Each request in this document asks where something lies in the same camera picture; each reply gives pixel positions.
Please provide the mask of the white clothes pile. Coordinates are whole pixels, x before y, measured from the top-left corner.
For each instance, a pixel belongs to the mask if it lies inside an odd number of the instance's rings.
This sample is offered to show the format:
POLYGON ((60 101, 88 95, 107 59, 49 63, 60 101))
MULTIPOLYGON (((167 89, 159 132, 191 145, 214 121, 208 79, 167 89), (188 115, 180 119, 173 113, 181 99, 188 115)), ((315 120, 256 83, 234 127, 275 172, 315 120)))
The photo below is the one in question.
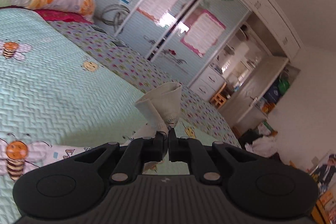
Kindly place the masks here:
POLYGON ((247 134, 248 139, 244 148, 248 152, 267 158, 277 153, 276 136, 278 132, 267 121, 262 121, 247 134))

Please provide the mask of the mint bee-print quilt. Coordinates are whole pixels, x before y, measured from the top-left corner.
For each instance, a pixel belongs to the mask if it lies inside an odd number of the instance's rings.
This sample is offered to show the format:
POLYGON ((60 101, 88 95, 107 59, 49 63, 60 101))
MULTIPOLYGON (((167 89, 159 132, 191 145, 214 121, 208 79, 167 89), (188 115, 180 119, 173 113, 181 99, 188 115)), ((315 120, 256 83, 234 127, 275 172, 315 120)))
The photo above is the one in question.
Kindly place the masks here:
POLYGON ((118 140, 144 124, 133 106, 139 90, 99 67, 37 13, 1 10, 1 42, 22 59, 1 58, 1 137, 29 147, 25 170, 118 140))

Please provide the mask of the small wooden stool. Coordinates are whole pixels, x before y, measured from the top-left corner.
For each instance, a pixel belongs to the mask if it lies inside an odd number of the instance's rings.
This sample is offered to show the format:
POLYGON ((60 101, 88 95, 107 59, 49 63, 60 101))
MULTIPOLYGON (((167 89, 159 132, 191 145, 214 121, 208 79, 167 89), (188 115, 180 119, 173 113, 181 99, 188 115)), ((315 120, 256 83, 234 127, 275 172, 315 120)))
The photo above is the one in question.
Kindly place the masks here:
POLYGON ((222 95, 222 91, 224 91, 226 86, 227 83, 224 83, 210 99, 210 104, 212 104, 217 109, 220 109, 227 102, 226 97, 222 95))

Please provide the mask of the white drawer cabinet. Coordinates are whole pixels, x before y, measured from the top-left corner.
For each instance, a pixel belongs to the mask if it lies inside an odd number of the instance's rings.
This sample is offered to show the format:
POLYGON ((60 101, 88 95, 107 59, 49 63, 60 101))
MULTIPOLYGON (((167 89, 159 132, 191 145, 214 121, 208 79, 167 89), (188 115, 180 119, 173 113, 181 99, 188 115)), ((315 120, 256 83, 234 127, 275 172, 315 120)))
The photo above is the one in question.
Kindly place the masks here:
POLYGON ((190 86, 190 90, 204 101, 209 101, 224 83, 224 77, 212 66, 208 66, 190 86))

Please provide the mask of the dotted purple bed sheet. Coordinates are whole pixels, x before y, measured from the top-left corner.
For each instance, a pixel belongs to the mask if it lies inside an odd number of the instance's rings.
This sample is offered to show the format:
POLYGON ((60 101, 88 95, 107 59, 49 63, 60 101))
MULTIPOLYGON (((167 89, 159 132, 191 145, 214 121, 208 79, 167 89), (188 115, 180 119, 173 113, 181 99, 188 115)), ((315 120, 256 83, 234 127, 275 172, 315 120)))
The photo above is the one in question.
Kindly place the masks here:
MULTIPOLYGON (((124 45, 118 46, 116 39, 95 30, 93 24, 60 20, 49 20, 47 23, 143 93, 164 83, 178 82, 173 76, 147 61, 138 52, 124 45)), ((218 110, 186 86, 182 88, 181 112, 182 119, 202 132, 217 140, 240 147, 236 136, 218 110)))

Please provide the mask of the red pillow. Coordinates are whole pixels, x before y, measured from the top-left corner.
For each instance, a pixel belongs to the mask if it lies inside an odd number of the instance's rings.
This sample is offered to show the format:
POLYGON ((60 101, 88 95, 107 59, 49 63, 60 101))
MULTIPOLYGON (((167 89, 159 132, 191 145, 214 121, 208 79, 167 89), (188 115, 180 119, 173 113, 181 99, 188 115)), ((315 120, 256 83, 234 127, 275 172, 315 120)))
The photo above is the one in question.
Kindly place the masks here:
POLYGON ((40 9, 35 10, 45 21, 62 21, 62 22, 76 22, 76 23, 89 23, 90 21, 86 20, 79 14, 73 12, 63 12, 56 10, 46 10, 40 9))

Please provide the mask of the sliding-door wardrobe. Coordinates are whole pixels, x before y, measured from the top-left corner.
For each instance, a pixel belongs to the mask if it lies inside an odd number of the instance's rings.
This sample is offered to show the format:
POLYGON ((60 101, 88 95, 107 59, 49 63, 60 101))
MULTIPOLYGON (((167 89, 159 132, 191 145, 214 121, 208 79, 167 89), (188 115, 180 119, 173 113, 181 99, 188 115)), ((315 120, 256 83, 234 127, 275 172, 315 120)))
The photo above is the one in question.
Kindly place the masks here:
POLYGON ((271 0, 96 0, 96 22, 171 77, 192 85, 249 16, 288 59, 297 37, 271 0))

